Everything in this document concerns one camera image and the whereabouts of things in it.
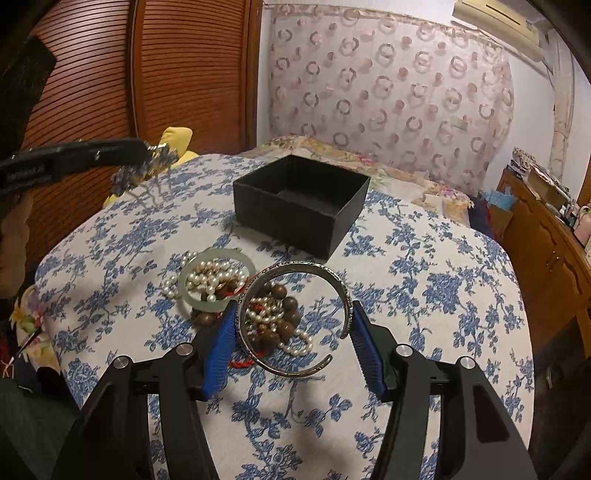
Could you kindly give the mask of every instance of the yellow chair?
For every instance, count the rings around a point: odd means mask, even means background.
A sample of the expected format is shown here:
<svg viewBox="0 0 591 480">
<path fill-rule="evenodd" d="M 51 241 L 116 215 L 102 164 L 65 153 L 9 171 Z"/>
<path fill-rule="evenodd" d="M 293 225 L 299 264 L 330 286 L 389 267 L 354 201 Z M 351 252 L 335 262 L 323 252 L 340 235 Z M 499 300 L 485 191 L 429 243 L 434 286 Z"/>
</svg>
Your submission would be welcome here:
<svg viewBox="0 0 591 480">
<path fill-rule="evenodd" d="M 187 127 L 168 127 L 164 131 L 162 137 L 160 138 L 160 142 L 158 142 L 158 145 L 167 143 L 171 150 L 177 151 L 178 155 L 178 161 L 173 163 L 170 168 L 176 168 L 179 165 L 182 165 L 183 163 L 186 163 L 199 156 L 195 152 L 187 150 L 192 136 L 193 130 Z M 103 203 L 103 208 L 108 207 L 118 198 L 119 197 L 117 195 L 111 195 Z"/>
</svg>

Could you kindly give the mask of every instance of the wooden dresser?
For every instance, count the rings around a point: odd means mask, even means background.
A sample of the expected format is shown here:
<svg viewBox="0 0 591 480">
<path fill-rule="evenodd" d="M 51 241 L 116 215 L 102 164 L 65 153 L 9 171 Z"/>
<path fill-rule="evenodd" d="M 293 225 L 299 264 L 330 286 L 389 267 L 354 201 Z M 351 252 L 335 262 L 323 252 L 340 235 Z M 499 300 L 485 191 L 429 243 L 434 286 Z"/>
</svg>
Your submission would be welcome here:
<svg viewBox="0 0 591 480">
<path fill-rule="evenodd" d="M 586 356 L 591 356 L 591 267 L 585 251 L 529 188 L 509 170 L 498 190 L 510 186 L 519 200 L 501 245 L 521 288 L 534 353 L 577 317 Z"/>
</svg>

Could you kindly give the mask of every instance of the pale green bangle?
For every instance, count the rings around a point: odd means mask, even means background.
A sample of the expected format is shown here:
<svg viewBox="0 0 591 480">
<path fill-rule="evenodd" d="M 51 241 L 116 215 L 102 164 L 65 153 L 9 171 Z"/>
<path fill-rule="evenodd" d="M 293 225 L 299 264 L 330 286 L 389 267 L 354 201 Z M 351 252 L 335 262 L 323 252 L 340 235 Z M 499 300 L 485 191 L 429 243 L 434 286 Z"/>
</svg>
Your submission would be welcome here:
<svg viewBox="0 0 591 480">
<path fill-rule="evenodd" d="M 230 300 L 234 300 L 239 296 L 239 294 L 236 294 L 227 297 L 224 300 L 202 301 L 193 297 L 187 289 L 187 277 L 193 271 L 195 265 L 198 265 L 201 262 L 215 260 L 217 258 L 231 258 L 232 260 L 239 261 L 248 270 L 248 278 L 252 278 L 256 274 L 256 269 L 254 264 L 252 263 L 252 260 L 248 258 L 245 254 L 240 252 L 240 250 L 238 249 L 208 248 L 196 257 L 193 257 L 181 269 L 181 273 L 178 275 L 178 289 L 181 293 L 181 297 L 183 298 L 183 300 L 186 301 L 189 305 L 191 305 L 191 307 L 193 307 L 196 310 L 199 310 L 200 312 L 223 312 L 226 309 L 226 306 L 228 306 Z"/>
</svg>

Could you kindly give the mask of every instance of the black box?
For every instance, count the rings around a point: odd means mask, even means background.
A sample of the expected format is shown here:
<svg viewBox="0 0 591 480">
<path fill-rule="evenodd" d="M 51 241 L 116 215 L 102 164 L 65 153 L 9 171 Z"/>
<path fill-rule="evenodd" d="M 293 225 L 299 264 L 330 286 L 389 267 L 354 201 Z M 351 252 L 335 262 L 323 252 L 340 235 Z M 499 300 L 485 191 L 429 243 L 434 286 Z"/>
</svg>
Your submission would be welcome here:
<svg viewBox="0 0 591 480">
<path fill-rule="evenodd" d="M 369 177 L 289 155 L 234 181 L 241 224 L 328 260 L 357 219 Z"/>
</svg>

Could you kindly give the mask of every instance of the air conditioner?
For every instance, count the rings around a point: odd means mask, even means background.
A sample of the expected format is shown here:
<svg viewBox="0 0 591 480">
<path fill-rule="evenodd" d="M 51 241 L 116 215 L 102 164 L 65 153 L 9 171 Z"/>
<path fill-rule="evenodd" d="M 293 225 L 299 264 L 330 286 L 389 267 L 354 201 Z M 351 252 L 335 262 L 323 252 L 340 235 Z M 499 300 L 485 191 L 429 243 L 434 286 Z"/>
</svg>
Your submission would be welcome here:
<svg viewBox="0 0 591 480">
<path fill-rule="evenodd" d="M 458 0 L 453 8 L 453 16 L 491 33 L 533 61 L 544 58 L 538 29 L 496 0 Z"/>
</svg>

